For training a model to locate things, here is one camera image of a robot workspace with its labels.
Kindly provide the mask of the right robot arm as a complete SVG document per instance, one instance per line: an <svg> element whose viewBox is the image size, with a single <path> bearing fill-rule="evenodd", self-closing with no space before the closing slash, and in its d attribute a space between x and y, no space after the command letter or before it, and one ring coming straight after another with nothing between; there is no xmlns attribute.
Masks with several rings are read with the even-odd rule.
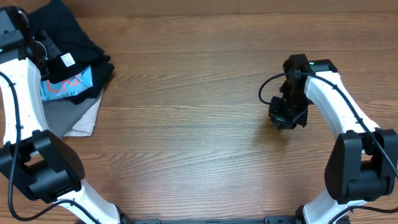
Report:
<svg viewBox="0 0 398 224"><path fill-rule="evenodd" d="M370 207L390 195L397 180L397 133L381 129L347 92L338 69L328 60L291 55L283 63L281 97L267 102L276 129L307 124L308 107L315 105L335 144L324 172L325 189L295 215L268 216L265 223L349 223L349 212L395 213L396 208Z"/></svg>

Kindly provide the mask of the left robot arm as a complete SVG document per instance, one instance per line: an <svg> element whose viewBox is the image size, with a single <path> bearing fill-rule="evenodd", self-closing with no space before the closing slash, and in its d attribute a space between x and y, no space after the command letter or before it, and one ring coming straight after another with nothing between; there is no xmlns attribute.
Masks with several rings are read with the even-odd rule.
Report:
<svg viewBox="0 0 398 224"><path fill-rule="evenodd" d="M43 32L30 36L27 13L1 8L1 91L6 116L1 173L8 178L8 207L22 222L35 220L60 205L85 223L129 223L120 208L107 202L86 180L78 154L49 130L40 98L46 61L61 52ZM30 218L17 214L13 190L49 207Z"/></svg>

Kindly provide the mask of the black t-shirt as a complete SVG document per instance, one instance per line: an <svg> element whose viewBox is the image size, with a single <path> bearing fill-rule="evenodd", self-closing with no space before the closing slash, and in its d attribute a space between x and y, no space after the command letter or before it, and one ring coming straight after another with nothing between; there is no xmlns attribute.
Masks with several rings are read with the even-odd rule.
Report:
<svg viewBox="0 0 398 224"><path fill-rule="evenodd" d="M60 53L46 63L49 80L58 83L90 65L110 60L83 31L71 10L62 1L50 1L28 15L30 34L36 39L46 32Z"/></svg>

